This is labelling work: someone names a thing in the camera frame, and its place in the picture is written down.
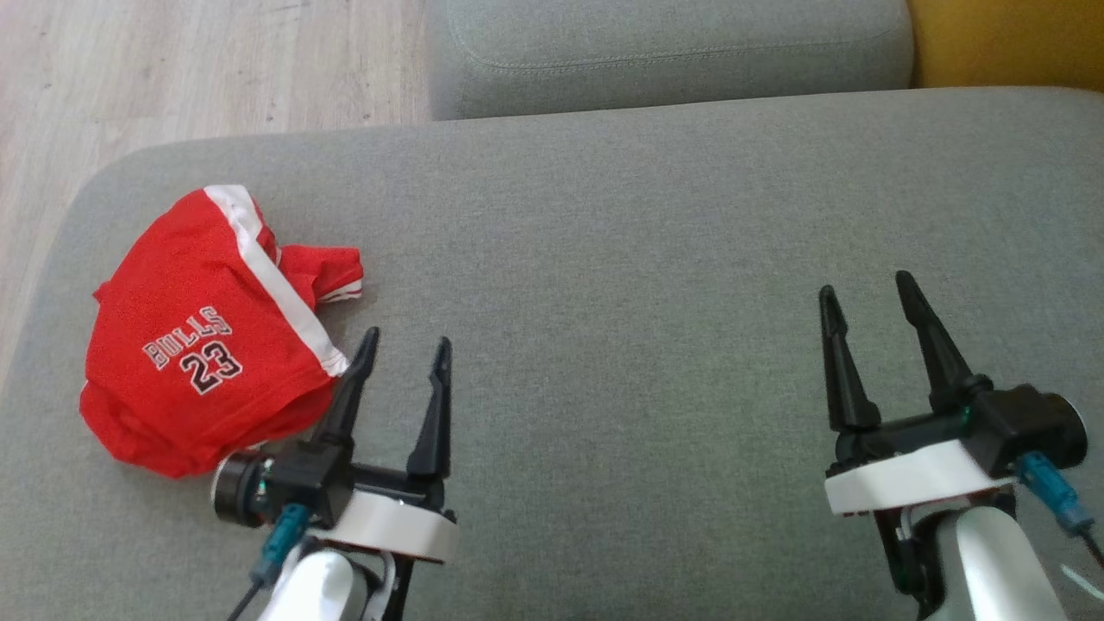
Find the number 23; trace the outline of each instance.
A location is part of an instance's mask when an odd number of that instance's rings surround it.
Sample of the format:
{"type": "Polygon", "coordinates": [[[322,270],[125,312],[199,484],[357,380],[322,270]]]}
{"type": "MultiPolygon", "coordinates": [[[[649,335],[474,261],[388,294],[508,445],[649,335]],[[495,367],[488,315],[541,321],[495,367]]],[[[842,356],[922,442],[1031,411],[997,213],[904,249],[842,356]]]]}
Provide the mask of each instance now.
{"type": "Polygon", "coordinates": [[[192,373],[192,388],[200,394],[206,394],[224,379],[241,375],[242,365],[230,355],[222,343],[213,340],[204,345],[201,351],[203,356],[189,354],[180,359],[180,369],[192,373]]]}

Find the gray cushion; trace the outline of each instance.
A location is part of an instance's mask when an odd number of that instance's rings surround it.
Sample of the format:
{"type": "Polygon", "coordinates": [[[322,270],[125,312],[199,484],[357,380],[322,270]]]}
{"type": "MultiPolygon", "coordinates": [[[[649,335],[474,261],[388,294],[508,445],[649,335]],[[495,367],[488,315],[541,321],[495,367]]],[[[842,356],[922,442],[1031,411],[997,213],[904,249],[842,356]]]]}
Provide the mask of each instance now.
{"type": "MultiPolygon", "coordinates": [[[[57,236],[0,401],[10,619],[217,619],[261,533],[206,482],[114,462],[76,411],[91,297],[189,190],[242,182],[284,242],[355,244],[383,330],[358,457],[401,466],[438,336],[455,345],[459,559],[410,619],[911,620],[870,519],[834,517],[816,297],[837,286],[871,397],[926,380],[893,271],[975,370],[1104,433],[1104,97],[906,91],[265,136],[125,158],[57,236]]],[[[1071,474],[1104,513],[1104,451],[1071,474]]],[[[1021,503],[1074,619],[1100,583],[1021,503]]]]}
{"type": "Polygon", "coordinates": [[[429,0],[436,118],[903,88],[904,0],[429,0]]]}

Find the robotic arm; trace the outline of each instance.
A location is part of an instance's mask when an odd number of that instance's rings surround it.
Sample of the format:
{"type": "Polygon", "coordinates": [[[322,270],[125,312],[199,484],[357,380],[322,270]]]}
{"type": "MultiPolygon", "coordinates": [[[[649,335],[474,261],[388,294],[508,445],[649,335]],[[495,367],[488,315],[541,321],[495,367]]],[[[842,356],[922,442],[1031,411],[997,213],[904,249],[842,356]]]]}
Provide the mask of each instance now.
{"type": "Polygon", "coordinates": [[[444,508],[452,462],[452,344],[443,338],[433,396],[406,471],[352,463],[352,430],[372,372],[379,328],[370,329],[310,440],[280,452],[236,452],[220,465],[212,504],[226,522],[273,525],[250,572],[236,619],[262,589],[264,621],[400,621],[416,561],[452,560],[456,515],[444,508]],[[352,560],[378,557],[382,576],[352,560]]]}
{"type": "Polygon", "coordinates": [[[828,421],[838,433],[825,481],[832,512],[873,515],[893,583],[916,600],[919,619],[1066,619],[1016,522],[1013,483],[1039,495],[1104,566],[1093,519],[1059,473],[1085,457],[1081,417],[1029,385],[995,390],[970,370],[912,275],[898,272],[896,284],[920,338],[932,412],[889,423],[862,388],[835,291],[820,291],[828,421]]]}

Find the red fabric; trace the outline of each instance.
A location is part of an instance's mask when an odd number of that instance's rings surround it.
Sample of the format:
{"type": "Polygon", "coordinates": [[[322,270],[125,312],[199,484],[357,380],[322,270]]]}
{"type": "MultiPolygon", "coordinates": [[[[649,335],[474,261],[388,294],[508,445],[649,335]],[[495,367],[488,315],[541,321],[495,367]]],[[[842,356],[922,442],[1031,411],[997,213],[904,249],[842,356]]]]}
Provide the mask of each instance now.
{"type": "MultiPolygon", "coordinates": [[[[359,294],[357,249],[278,249],[259,210],[253,218],[269,280],[283,273],[310,310],[335,290],[359,294]]],[[[201,474],[234,450],[302,431],[328,406],[335,378],[238,241],[197,190],[153,222],[95,293],[81,414],[116,459],[171,477],[201,474]]]]}

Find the blue connector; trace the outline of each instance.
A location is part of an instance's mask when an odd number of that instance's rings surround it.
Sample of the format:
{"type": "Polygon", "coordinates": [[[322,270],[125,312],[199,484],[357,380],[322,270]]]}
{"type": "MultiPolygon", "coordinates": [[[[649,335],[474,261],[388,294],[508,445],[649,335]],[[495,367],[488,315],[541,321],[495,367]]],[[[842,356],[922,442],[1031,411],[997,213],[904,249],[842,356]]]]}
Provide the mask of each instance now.
{"type": "Polygon", "coordinates": [[[291,549],[299,539],[302,539],[309,522],[310,509],[304,505],[296,503],[284,505],[273,531],[268,534],[265,545],[261,548],[261,558],[250,570],[250,579],[264,589],[270,589],[279,578],[287,555],[291,554],[291,549]]]}
{"type": "Polygon", "coordinates": [[[1039,451],[1027,453],[1016,462],[1016,476],[1047,505],[1070,537],[1081,535],[1096,522],[1081,505],[1078,493],[1062,473],[1039,451]]]}

